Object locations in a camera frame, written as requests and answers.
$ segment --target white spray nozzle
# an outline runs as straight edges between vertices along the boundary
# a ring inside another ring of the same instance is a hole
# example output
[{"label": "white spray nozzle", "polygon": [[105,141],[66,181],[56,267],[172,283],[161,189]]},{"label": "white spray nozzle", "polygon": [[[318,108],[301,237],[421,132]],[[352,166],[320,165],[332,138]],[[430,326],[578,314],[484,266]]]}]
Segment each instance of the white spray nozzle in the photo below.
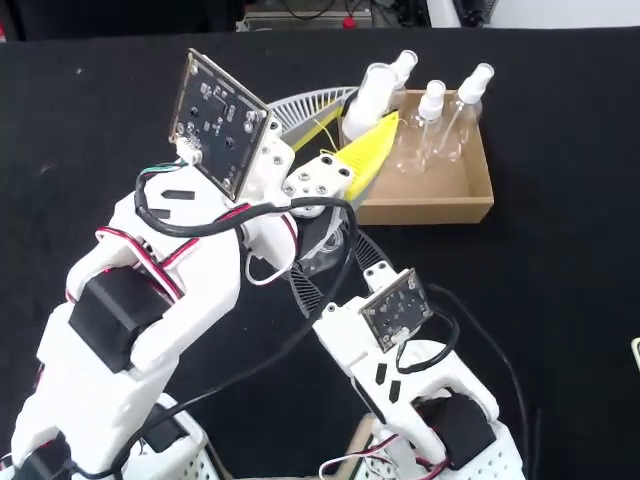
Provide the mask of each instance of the white spray nozzle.
[{"label": "white spray nozzle", "polygon": [[397,77],[386,63],[372,63],[367,68],[358,95],[342,122],[342,133],[355,140],[376,126],[389,108]]},{"label": "white spray nozzle", "polygon": [[440,80],[431,80],[418,105],[418,113],[425,120],[437,120],[442,115],[447,87]]},{"label": "white spray nozzle", "polygon": [[494,70],[488,63],[479,64],[471,75],[465,78],[458,89],[458,97],[464,103],[474,104],[480,101]]},{"label": "white spray nozzle", "polygon": [[418,55],[413,50],[403,50],[398,55],[398,58],[393,62],[390,67],[398,77],[396,83],[396,90],[404,87],[404,84],[409,79],[413,67],[418,63]]}]

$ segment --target cardboard box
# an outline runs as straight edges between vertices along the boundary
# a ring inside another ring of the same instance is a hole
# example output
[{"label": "cardboard box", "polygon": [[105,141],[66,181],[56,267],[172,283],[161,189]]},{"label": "cardboard box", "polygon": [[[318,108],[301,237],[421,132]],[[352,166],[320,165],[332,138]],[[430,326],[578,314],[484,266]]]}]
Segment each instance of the cardboard box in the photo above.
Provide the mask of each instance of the cardboard box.
[{"label": "cardboard box", "polygon": [[[400,108],[400,117],[405,119],[417,107],[422,91],[407,93]],[[401,135],[404,128],[406,124],[401,121],[396,135]],[[397,155],[394,147],[358,209],[362,225],[478,223],[493,205],[491,179],[477,125],[459,160],[441,162],[422,175],[412,177],[400,172]]]}]

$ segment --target perforated white base plate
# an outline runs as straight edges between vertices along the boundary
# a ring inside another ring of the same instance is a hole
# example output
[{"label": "perforated white base plate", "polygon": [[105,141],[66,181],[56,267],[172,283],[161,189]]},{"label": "perforated white base plate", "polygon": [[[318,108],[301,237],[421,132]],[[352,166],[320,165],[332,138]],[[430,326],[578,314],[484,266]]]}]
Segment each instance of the perforated white base plate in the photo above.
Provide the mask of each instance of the perforated white base plate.
[{"label": "perforated white base plate", "polygon": [[[522,461],[507,427],[492,425],[496,441],[461,470],[446,469],[437,480],[524,480]],[[351,480],[397,480],[381,462],[360,462]]]}]

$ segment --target black table surface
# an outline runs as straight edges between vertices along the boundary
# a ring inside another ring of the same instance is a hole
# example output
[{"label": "black table surface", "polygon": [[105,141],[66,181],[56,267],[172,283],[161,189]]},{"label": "black table surface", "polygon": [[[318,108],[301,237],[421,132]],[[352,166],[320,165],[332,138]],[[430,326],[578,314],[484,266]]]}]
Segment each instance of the black table surface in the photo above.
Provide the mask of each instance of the black table surface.
[{"label": "black table surface", "polygon": [[[35,352],[69,267],[167,143],[195,47],[266,101],[357,84],[403,48],[409,86],[496,68],[483,135],[496,205],[480,225],[365,230],[400,267],[456,291],[504,346],[541,414],[540,478],[638,468],[640,30],[313,31],[0,46],[0,446],[29,393]],[[356,285],[344,295],[360,293]],[[299,325],[286,285],[243,287],[183,356],[184,400],[273,352]],[[504,366],[462,322],[462,359],[517,437]],[[344,452],[365,413],[313,335],[261,375],[193,410],[237,476],[309,475]]]}]

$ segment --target black cable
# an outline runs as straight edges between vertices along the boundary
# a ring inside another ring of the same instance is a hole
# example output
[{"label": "black cable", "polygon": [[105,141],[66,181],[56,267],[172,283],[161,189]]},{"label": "black cable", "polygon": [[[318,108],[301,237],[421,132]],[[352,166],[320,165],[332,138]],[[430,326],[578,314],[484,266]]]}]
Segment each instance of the black cable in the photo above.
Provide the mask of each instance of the black cable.
[{"label": "black cable", "polygon": [[156,427],[160,423],[173,418],[178,413],[186,410],[192,405],[195,405],[202,400],[205,400],[216,393],[221,392],[227,387],[245,380],[250,376],[270,367],[271,365],[277,363],[279,360],[284,358],[294,347],[311,331],[313,328],[313,324],[320,318],[322,312],[326,308],[326,306],[333,301],[336,296],[336,293],[344,283],[346,279],[349,268],[354,261],[355,258],[355,249],[358,241],[358,223],[355,215],[355,211],[351,207],[351,205],[345,200],[339,200],[336,198],[325,198],[325,197],[311,197],[305,199],[297,199],[303,200],[302,202],[296,202],[293,200],[291,202],[291,206],[288,207],[276,207],[271,204],[261,204],[251,207],[249,210],[238,213],[237,215],[227,219],[221,220],[218,222],[214,222],[211,224],[205,225],[196,225],[194,227],[179,227],[177,225],[167,224],[151,214],[147,208],[147,201],[144,195],[144,184],[146,182],[146,175],[139,175],[138,181],[136,182],[136,193],[134,196],[134,202],[136,204],[136,212],[141,218],[152,228],[157,229],[161,233],[165,233],[170,236],[178,236],[178,237],[203,237],[209,235],[215,235],[217,233],[222,233],[231,229],[234,229],[240,226],[242,223],[250,220],[252,218],[256,218],[260,215],[265,215],[268,213],[283,213],[287,212],[293,208],[305,207],[305,206],[331,206],[336,208],[343,209],[347,214],[347,222],[348,222],[348,248],[344,249],[343,252],[343,262],[342,268],[338,272],[336,276],[336,280],[329,290],[328,294],[322,299],[320,304],[316,307],[316,309],[311,312],[308,320],[304,323],[304,325],[293,335],[291,336],[284,344],[280,347],[278,351],[273,353],[270,357],[263,360],[262,362],[250,367],[246,370],[238,372],[233,375],[226,381],[222,382],[219,385],[213,386],[207,390],[205,390],[200,395],[191,398],[182,403],[178,403],[173,407],[170,407],[163,411],[160,415],[148,420],[145,422],[140,428],[138,428],[129,440],[125,442],[122,448],[116,454],[114,461],[109,470],[105,470],[99,473],[88,473],[84,472],[77,465],[74,466],[74,470],[89,480],[98,480],[100,478],[107,477],[109,475],[115,474],[115,472],[121,471],[122,467],[126,463],[128,459],[129,452],[133,445],[140,439],[142,436],[147,433],[152,428]]},{"label": "black cable", "polygon": [[355,3],[353,4],[353,10],[349,8],[350,1],[351,0],[344,0],[344,9],[347,11],[347,15],[349,15],[350,17],[353,17],[353,14],[356,13],[356,10],[360,6],[360,4],[364,2],[364,0],[356,0]]},{"label": "black cable", "polygon": [[446,345],[440,350],[437,354],[431,357],[429,360],[425,360],[424,362],[414,363],[413,365],[409,365],[408,367],[401,367],[400,360],[402,358],[402,354],[404,353],[404,349],[407,346],[408,342],[403,342],[398,347],[398,354],[396,355],[396,370],[402,374],[416,373],[422,372],[427,368],[431,368],[434,365],[437,365],[442,360],[444,360],[447,355],[449,355],[455,348],[458,343],[458,339],[460,338],[460,325],[455,318],[449,317],[442,310],[433,308],[433,314],[436,317],[442,318],[449,324],[449,328],[451,329],[451,333],[449,334],[449,338],[447,340]]},{"label": "black cable", "polygon": [[522,471],[528,477],[528,468],[529,468],[529,421],[527,415],[527,405],[524,399],[524,393],[522,391],[522,387],[520,385],[520,380],[518,379],[518,375],[516,374],[515,369],[511,365],[511,362],[507,358],[506,354],[498,345],[493,337],[487,332],[484,327],[480,324],[480,322],[474,317],[474,315],[469,311],[469,309],[462,303],[456,294],[447,290],[444,287],[440,287],[439,285],[435,285],[430,283],[427,285],[427,288],[432,290],[433,292],[439,293],[441,295],[446,296],[471,322],[471,324],[480,332],[480,334],[484,337],[484,339],[491,345],[491,348],[498,354],[502,363],[504,363],[509,370],[509,375],[511,376],[511,383],[513,384],[513,389],[516,392],[516,397],[518,399],[518,408],[520,410],[520,421],[521,421],[521,435],[520,439],[520,449],[522,452]]},{"label": "black cable", "polygon": [[357,219],[353,207],[346,200],[331,197],[306,197],[306,198],[294,198],[291,203],[286,206],[278,207],[271,203],[262,203],[252,206],[250,209],[240,212],[233,217],[220,221],[213,221],[211,223],[205,223],[202,225],[181,226],[172,225],[166,223],[157,218],[149,210],[147,204],[147,197],[144,193],[144,187],[147,183],[147,177],[151,174],[140,174],[136,179],[136,189],[134,193],[134,205],[136,214],[151,228],[157,232],[163,233],[169,237],[178,238],[192,238],[192,237],[208,237],[211,235],[217,235],[218,233],[226,232],[239,227],[244,222],[261,215],[267,215],[272,213],[287,213],[295,208],[302,207],[337,207],[344,210],[347,214],[347,221],[349,223],[349,229],[355,228],[352,233],[354,235],[353,248],[355,249],[357,241]]},{"label": "black cable", "polygon": [[336,0],[328,0],[326,7],[324,7],[319,12],[314,13],[313,15],[298,15],[296,12],[291,10],[291,8],[289,7],[289,4],[285,0],[280,0],[280,3],[285,8],[285,10],[289,12],[289,15],[291,15],[293,18],[297,18],[298,20],[313,20],[327,13],[329,9],[333,7],[333,5],[336,3]]}]

